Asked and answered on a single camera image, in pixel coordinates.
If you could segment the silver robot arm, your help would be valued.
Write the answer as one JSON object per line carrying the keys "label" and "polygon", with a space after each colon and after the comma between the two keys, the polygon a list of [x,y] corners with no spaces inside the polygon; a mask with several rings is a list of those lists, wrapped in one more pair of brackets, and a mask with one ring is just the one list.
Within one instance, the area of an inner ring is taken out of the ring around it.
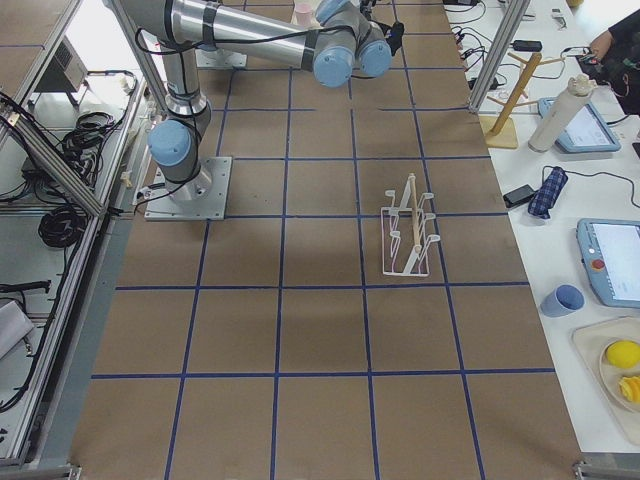
{"label": "silver robot arm", "polygon": [[245,67],[248,58],[312,73],[329,88],[355,70],[384,74],[402,44],[403,26],[380,24],[369,6],[322,1],[295,22],[237,10],[215,1],[108,1],[135,49],[152,92],[167,115],[148,145],[169,196],[190,201],[206,195],[213,180],[199,157],[211,118],[199,70]]}

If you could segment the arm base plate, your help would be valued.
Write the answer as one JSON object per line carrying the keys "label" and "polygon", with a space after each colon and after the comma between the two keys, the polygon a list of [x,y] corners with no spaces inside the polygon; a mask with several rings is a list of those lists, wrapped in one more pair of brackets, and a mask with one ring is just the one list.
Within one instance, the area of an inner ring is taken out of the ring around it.
{"label": "arm base plate", "polygon": [[231,157],[208,157],[200,160],[200,172],[190,182],[178,187],[166,183],[160,168],[154,181],[157,189],[143,194],[144,217],[148,221],[223,220],[231,177]]}

